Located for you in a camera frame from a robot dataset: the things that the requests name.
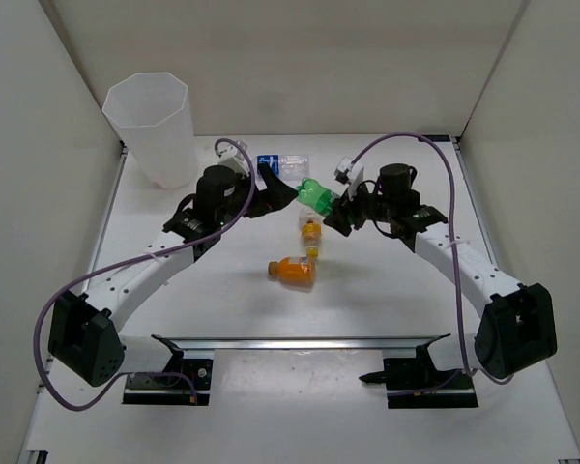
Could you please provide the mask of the green plastic bottle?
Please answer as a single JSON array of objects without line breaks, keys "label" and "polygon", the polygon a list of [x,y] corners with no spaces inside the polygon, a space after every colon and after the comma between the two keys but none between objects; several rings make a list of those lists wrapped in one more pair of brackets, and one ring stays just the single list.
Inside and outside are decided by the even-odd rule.
[{"label": "green plastic bottle", "polygon": [[323,187],[312,178],[303,178],[297,191],[298,201],[322,217],[327,217],[332,213],[333,204],[339,197],[338,194]]}]

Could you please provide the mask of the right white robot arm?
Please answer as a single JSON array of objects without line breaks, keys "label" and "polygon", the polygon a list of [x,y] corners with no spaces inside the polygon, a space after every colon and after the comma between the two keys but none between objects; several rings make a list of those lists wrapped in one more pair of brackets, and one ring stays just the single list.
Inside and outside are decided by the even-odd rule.
[{"label": "right white robot arm", "polygon": [[343,159],[334,172],[346,187],[332,204],[325,223],[344,236],[366,222],[389,226],[386,237],[401,241],[434,266],[478,314],[475,333],[458,332],[432,340],[415,362],[415,374],[435,387],[451,370],[482,371],[504,381],[513,374],[553,357],[557,336],[552,298],[536,283],[525,285],[493,265],[451,230],[449,218],[421,203],[412,184],[415,167],[394,163],[382,167],[373,188],[367,188],[363,166]]}]

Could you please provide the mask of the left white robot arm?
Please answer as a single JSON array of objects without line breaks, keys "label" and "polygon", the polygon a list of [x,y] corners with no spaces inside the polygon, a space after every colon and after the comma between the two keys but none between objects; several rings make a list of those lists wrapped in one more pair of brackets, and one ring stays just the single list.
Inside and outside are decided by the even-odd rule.
[{"label": "left white robot arm", "polygon": [[119,335],[128,319],[171,277],[197,262],[220,240],[219,232],[234,218],[259,218],[287,207],[297,191],[261,164],[265,182],[259,189],[251,176],[223,165],[209,166],[157,237],[144,261],[122,266],[81,295],[64,292],[53,307],[48,350],[92,387],[116,374],[124,361],[149,371],[163,387],[182,379],[177,349],[158,335],[128,340]]}]

